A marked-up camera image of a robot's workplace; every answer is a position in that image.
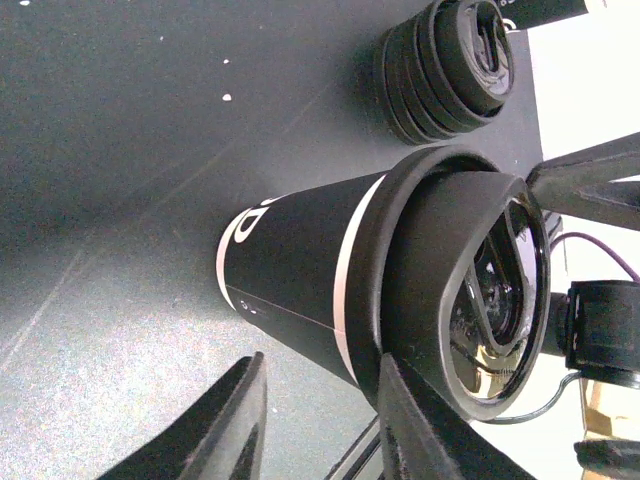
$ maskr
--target dark gray surface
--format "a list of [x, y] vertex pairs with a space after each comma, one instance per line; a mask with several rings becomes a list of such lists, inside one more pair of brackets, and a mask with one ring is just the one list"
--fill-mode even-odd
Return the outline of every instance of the dark gray surface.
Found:
[[[263, 477], [340, 459], [372, 410], [230, 311], [213, 255], [241, 209], [412, 150], [386, 132], [362, 59], [422, 7], [0, 5], [0, 477], [93, 477], [255, 350]], [[514, 94], [460, 141], [524, 176], [542, 154], [527, 38], [510, 38]]]

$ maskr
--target purple cable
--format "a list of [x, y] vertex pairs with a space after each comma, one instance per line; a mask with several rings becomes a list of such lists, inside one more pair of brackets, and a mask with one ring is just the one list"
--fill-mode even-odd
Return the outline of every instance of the purple cable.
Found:
[[582, 238], [583, 240], [587, 240], [593, 243], [594, 245], [600, 247], [602, 250], [607, 252], [607, 254], [611, 258], [613, 258], [618, 265], [622, 267], [622, 269], [627, 273], [627, 275], [631, 277], [631, 279], [634, 282], [640, 283], [640, 275], [638, 275], [636, 271], [633, 268], [631, 268], [631, 266], [627, 262], [625, 262], [620, 255], [614, 252], [611, 249], [611, 247], [609, 247], [606, 243], [598, 240], [595, 237], [592, 237], [591, 235], [587, 235], [586, 233], [580, 233], [580, 232], [563, 233], [562, 235], [557, 237], [553, 242], [551, 242], [551, 247], [550, 247], [551, 251], [553, 252], [554, 248], [556, 248], [562, 241], [566, 240], [567, 238]]

